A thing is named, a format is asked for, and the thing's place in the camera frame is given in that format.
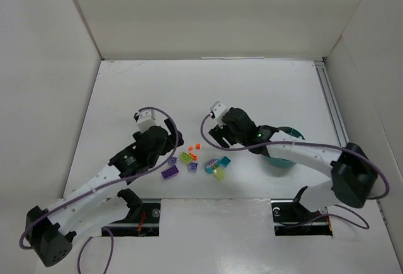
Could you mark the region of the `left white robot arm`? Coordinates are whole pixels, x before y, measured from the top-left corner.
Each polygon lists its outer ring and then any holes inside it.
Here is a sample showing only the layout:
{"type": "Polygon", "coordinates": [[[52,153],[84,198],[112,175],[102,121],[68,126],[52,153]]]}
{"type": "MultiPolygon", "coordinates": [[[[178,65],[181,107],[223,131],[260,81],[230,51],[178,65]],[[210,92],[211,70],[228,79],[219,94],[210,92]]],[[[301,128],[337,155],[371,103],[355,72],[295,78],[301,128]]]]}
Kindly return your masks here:
{"type": "Polygon", "coordinates": [[[33,207],[26,215],[19,246],[32,250],[46,267],[62,261],[82,238],[110,222],[136,217],[142,200],[130,189],[137,178],[158,170],[162,156],[173,156],[183,145],[171,118],[158,126],[153,119],[137,120],[134,142],[113,156],[87,183],[47,208],[33,207]]]}

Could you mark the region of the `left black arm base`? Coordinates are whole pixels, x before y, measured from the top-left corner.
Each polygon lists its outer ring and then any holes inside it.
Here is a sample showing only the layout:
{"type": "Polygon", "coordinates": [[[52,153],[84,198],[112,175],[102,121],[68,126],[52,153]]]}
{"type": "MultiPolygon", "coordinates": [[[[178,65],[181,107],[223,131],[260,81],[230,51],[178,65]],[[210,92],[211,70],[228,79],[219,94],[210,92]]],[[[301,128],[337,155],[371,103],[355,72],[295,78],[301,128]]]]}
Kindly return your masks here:
{"type": "Polygon", "coordinates": [[[106,228],[116,237],[157,237],[161,216],[161,200],[141,199],[132,190],[118,192],[123,200],[124,217],[107,225],[106,228]]]}

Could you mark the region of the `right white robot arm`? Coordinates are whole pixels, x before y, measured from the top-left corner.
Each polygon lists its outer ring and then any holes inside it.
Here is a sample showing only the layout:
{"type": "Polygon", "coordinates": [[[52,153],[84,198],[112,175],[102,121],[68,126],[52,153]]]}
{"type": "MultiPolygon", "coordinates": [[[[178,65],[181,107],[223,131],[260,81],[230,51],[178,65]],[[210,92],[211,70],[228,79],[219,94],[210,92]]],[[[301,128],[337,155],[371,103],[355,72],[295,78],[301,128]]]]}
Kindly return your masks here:
{"type": "Polygon", "coordinates": [[[309,212],[343,203],[362,208],[380,176],[360,146],[346,147],[309,143],[269,125],[257,126],[240,108],[227,108],[218,102],[209,118],[216,126],[209,131],[213,147],[223,151],[247,150],[253,154],[284,159],[317,171],[327,180],[315,186],[303,186],[293,204],[309,212]]]}

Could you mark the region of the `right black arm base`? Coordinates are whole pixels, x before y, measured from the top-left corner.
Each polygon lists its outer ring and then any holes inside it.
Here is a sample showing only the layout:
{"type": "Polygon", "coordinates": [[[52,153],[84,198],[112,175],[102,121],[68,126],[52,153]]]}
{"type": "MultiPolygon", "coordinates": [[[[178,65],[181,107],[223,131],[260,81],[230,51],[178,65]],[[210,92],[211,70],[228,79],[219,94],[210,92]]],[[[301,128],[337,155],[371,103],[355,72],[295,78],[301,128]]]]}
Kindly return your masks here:
{"type": "Polygon", "coordinates": [[[328,217],[309,222],[319,211],[310,212],[292,200],[272,200],[271,208],[276,236],[333,236],[328,217]]]}

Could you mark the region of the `small purple lego brick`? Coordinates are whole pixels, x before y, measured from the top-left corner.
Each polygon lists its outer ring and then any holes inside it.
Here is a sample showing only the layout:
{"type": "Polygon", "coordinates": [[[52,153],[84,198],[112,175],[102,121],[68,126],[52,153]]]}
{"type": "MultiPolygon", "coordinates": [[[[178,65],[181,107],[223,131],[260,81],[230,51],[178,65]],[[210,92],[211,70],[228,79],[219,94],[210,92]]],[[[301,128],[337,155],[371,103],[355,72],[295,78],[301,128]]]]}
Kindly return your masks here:
{"type": "Polygon", "coordinates": [[[178,161],[178,159],[176,158],[176,157],[170,157],[169,159],[168,159],[168,164],[170,165],[170,166],[175,166],[176,165],[176,163],[177,163],[177,161],[178,161]]]}

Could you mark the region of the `teal square lego brick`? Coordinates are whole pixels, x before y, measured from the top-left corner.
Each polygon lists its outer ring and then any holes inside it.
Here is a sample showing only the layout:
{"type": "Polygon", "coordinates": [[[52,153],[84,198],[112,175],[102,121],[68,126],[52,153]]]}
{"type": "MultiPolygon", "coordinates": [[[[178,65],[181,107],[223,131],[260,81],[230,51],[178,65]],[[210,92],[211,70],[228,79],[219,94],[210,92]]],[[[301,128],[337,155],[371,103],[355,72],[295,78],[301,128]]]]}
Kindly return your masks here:
{"type": "Polygon", "coordinates": [[[230,164],[230,162],[231,160],[227,156],[224,156],[220,159],[220,165],[225,168],[230,164]]]}

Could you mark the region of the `long purple lego brick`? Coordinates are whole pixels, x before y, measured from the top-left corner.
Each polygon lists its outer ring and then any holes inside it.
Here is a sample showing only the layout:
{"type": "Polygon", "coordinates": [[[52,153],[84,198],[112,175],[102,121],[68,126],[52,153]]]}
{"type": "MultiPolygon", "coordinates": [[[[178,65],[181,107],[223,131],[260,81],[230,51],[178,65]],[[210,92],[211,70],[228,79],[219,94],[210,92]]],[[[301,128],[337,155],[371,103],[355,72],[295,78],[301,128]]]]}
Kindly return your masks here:
{"type": "Polygon", "coordinates": [[[179,169],[177,168],[177,166],[170,166],[169,168],[162,171],[161,175],[164,180],[168,180],[168,179],[172,178],[173,176],[177,175],[178,173],[179,173],[179,169]]]}

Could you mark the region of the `lime green lego brick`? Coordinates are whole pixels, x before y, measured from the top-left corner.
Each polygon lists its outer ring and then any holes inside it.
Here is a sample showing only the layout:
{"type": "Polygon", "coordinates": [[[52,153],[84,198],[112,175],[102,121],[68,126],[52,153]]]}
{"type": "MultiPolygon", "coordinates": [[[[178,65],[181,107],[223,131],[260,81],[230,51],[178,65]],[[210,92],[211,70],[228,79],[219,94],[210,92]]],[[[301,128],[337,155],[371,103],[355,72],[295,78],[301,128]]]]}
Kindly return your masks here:
{"type": "Polygon", "coordinates": [[[193,156],[191,156],[190,154],[187,154],[185,152],[182,152],[179,155],[179,160],[184,162],[184,163],[186,163],[186,164],[189,164],[189,163],[191,163],[193,161],[193,156]]]}

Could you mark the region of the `pale yellow lego brick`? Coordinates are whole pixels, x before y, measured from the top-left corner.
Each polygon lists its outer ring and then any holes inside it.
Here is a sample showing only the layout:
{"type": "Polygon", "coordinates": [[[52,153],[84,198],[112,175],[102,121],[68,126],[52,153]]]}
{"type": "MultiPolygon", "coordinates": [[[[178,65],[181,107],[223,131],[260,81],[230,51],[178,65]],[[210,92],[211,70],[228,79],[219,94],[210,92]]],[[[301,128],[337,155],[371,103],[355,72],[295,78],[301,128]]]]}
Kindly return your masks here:
{"type": "Polygon", "coordinates": [[[213,174],[215,175],[215,177],[218,181],[221,181],[225,178],[225,170],[223,168],[215,169],[213,171],[213,174]]]}

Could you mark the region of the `lavender square lego brick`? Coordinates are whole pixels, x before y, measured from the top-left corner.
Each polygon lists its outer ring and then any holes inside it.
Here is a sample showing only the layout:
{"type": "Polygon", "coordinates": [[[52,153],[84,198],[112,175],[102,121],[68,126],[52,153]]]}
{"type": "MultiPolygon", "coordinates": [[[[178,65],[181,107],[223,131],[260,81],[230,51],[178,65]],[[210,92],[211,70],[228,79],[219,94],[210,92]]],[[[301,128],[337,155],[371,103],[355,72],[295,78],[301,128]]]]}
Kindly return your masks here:
{"type": "Polygon", "coordinates": [[[190,162],[189,163],[188,171],[195,173],[195,172],[197,172],[197,169],[198,169],[198,163],[195,163],[195,162],[190,162]]]}

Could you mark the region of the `aluminium rail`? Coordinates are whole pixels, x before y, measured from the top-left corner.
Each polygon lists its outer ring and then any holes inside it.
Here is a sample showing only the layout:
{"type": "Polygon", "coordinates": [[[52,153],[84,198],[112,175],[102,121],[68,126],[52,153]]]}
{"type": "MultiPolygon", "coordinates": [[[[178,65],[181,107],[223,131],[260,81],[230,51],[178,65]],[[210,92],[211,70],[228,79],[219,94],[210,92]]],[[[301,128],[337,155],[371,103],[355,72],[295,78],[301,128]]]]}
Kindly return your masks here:
{"type": "Polygon", "coordinates": [[[343,123],[341,112],[339,111],[339,107],[331,86],[324,59],[315,60],[314,67],[317,71],[317,76],[322,88],[324,99],[326,101],[334,133],[339,144],[344,147],[349,142],[349,137],[343,123]]]}

